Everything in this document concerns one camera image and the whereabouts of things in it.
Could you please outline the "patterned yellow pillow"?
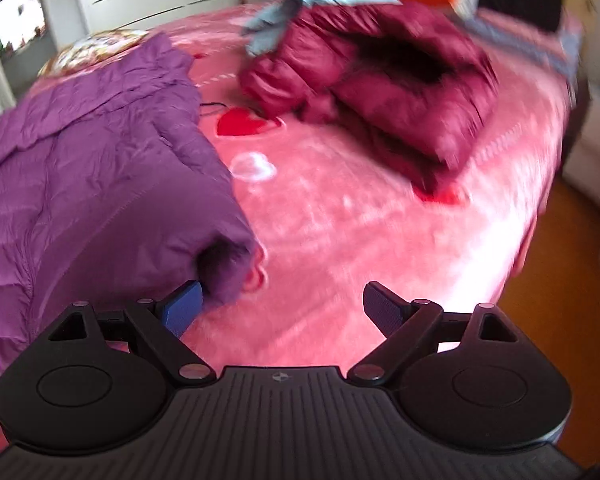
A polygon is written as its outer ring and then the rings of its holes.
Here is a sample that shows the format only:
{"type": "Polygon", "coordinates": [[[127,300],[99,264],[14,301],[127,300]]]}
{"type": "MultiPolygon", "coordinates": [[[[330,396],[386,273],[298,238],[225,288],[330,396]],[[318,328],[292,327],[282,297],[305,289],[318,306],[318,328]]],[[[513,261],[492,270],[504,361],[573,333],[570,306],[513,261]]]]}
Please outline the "patterned yellow pillow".
{"type": "Polygon", "coordinates": [[[62,77],[85,70],[138,46],[148,35],[148,30],[135,29],[96,32],[55,54],[38,71],[38,76],[62,77]]]}

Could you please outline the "light blue down jacket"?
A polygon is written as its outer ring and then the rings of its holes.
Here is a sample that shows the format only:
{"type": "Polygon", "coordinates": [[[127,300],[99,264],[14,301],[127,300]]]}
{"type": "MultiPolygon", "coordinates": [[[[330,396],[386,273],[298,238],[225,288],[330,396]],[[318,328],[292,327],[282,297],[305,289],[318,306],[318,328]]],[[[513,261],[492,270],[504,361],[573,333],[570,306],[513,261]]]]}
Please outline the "light blue down jacket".
{"type": "Polygon", "coordinates": [[[261,10],[242,26],[242,36],[249,37],[246,52],[250,58],[272,52],[290,22],[312,6],[360,6],[361,4],[400,4],[400,0],[279,0],[261,10]]]}

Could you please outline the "purple down jacket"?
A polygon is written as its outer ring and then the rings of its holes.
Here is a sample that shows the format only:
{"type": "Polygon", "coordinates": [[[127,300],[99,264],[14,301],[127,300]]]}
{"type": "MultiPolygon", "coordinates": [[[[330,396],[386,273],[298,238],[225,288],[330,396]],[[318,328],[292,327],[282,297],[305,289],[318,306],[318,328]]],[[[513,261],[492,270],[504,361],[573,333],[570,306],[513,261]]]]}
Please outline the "purple down jacket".
{"type": "Polygon", "coordinates": [[[0,116],[0,375],[73,301],[235,301],[256,239],[200,128],[192,57],[157,35],[0,116]]]}

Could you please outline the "dark red down jacket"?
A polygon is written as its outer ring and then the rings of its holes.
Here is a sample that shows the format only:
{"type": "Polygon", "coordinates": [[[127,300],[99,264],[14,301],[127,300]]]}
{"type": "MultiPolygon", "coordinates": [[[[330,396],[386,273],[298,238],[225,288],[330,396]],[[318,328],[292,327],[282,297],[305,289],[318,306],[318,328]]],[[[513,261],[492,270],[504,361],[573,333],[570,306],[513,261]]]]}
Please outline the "dark red down jacket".
{"type": "Polygon", "coordinates": [[[498,102],[486,51],[416,2],[305,8],[238,81],[264,117],[340,125],[426,194],[463,172],[498,102]]]}

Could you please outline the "pink bed blanket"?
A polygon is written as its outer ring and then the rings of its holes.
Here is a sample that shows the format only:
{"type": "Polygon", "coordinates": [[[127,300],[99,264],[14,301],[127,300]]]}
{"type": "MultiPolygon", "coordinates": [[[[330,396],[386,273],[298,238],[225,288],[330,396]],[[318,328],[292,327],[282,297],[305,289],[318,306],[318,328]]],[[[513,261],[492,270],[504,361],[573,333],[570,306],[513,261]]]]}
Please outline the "pink bed blanket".
{"type": "Polygon", "coordinates": [[[190,54],[208,110],[199,142],[230,178],[257,244],[235,301],[208,307],[185,334],[215,366],[349,367],[379,341],[364,285],[454,311],[500,296],[524,263],[557,167],[568,98],[562,78],[492,51],[498,111],[460,178],[440,196],[416,192],[347,131],[287,116],[232,136],[223,110],[244,102],[240,31],[256,6],[166,24],[190,54]]]}

